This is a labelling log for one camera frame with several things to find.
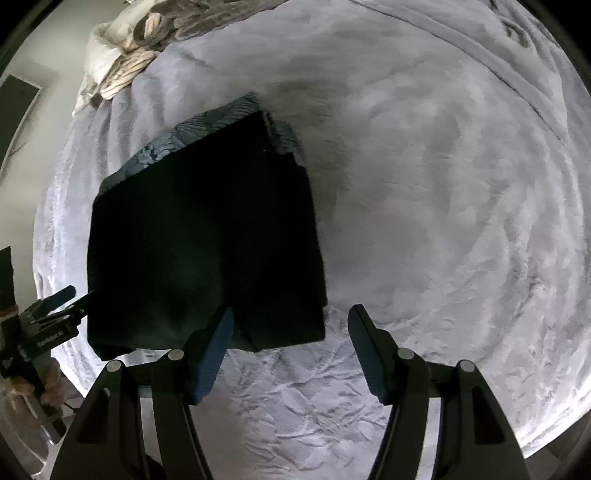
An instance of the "wall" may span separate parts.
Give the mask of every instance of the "wall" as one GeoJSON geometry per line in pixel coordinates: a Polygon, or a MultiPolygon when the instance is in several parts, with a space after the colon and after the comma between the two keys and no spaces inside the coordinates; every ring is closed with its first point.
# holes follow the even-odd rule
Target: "wall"
{"type": "Polygon", "coordinates": [[[35,210],[72,120],[88,35],[124,6],[122,0],[64,0],[25,40],[4,73],[43,87],[15,143],[22,148],[8,160],[0,178],[0,248],[12,246],[15,296],[21,308],[37,298],[32,268],[35,210]]]}

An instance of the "black cloth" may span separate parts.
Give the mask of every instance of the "black cloth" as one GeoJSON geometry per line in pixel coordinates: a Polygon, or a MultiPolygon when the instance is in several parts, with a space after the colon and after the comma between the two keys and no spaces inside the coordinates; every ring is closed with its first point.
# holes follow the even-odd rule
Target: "black cloth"
{"type": "Polygon", "coordinates": [[[235,314],[235,348],[324,338],[309,181],[275,152],[260,111],[98,197],[87,260],[87,334],[103,360],[179,348],[221,305],[235,314]]]}

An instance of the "white blanket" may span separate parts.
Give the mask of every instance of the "white blanket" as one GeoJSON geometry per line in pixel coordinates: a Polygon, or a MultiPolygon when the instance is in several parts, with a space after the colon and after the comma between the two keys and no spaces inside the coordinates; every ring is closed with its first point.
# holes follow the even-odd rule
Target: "white blanket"
{"type": "MultiPolygon", "coordinates": [[[[250,90],[307,156],[327,337],[227,353],[196,409],[215,477],[367,476],[389,409],[347,334],[354,303],[425,359],[474,360],[526,455],[591,407],[591,98],[513,0],[289,0],[169,46],[74,120],[35,224],[39,294],[86,291],[107,175],[250,90]]],[[[85,324],[54,354],[82,391],[102,368],[85,324]]]]}

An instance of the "patterned fabric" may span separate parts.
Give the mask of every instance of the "patterned fabric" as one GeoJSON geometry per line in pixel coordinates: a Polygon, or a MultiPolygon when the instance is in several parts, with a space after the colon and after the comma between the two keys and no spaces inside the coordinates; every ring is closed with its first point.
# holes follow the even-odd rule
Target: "patterned fabric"
{"type": "MultiPolygon", "coordinates": [[[[200,113],[185,120],[141,148],[117,172],[104,179],[96,197],[99,198],[118,183],[159,162],[168,154],[201,140],[259,110],[259,100],[256,94],[251,92],[220,108],[200,113]]],[[[295,161],[302,165],[303,155],[291,127],[285,122],[273,120],[270,113],[264,111],[263,113],[269,137],[277,152],[291,153],[295,161]]]]}

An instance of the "bed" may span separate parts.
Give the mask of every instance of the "bed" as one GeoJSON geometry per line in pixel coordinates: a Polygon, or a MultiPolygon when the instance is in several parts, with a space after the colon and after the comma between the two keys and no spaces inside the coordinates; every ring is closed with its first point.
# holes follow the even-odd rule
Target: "bed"
{"type": "MultiPolygon", "coordinates": [[[[306,154],[327,335],[226,354],[194,411],[216,478],[367,477],[389,409],[348,337],[354,303],[429,361],[474,360],[525,456],[591,408],[591,98],[513,0],[289,0],[171,44],[130,88],[74,118],[35,220],[39,295],[86,292],[106,176],[249,91],[306,154]]],[[[85,333],[83,323],[53,351],[81,392],[103,367],[85,333]]],[[[433,404],[421,478],[436,417],[433,404]]]]}

